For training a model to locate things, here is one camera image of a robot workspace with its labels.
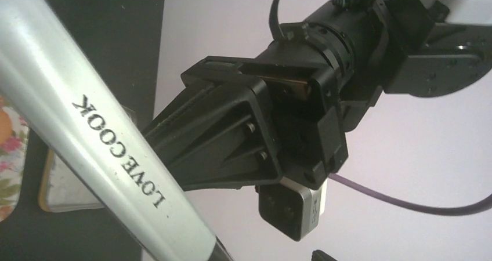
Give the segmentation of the white handled metal tongs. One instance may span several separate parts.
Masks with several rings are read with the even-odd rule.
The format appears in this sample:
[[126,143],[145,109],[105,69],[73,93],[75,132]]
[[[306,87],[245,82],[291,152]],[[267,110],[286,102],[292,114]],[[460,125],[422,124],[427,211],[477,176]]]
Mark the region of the white handled metal tongs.
[[1,92],[155,260],[230,260],[45,0],[1,0]]

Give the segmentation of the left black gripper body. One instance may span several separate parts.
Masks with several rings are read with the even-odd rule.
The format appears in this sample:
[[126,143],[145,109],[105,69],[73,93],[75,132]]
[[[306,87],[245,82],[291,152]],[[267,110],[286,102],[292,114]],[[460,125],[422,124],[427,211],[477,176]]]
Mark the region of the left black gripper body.
[[338,68],[209,56],[143,136],[185,191],[277,184],[316,189],[348,158]]

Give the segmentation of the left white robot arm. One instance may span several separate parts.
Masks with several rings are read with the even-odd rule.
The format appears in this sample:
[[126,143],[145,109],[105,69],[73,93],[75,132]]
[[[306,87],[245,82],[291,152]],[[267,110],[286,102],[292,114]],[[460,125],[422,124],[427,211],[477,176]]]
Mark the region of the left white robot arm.
[[292,180],[316,190],[381,93],[449,95],[491,70],[491,26],[451,23],[440,0],[330,0],[284,24],[278,4],[260,55],[202,59],[144,130],[182,189]]

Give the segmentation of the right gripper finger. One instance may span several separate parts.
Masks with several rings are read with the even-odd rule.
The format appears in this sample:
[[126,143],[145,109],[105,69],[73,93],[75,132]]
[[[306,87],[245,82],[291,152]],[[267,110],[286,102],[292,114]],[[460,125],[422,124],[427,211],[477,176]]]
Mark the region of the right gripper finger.
[[312,252],[311,261],[337,261],[331,255],[325,253],[322,250],[315,250]]

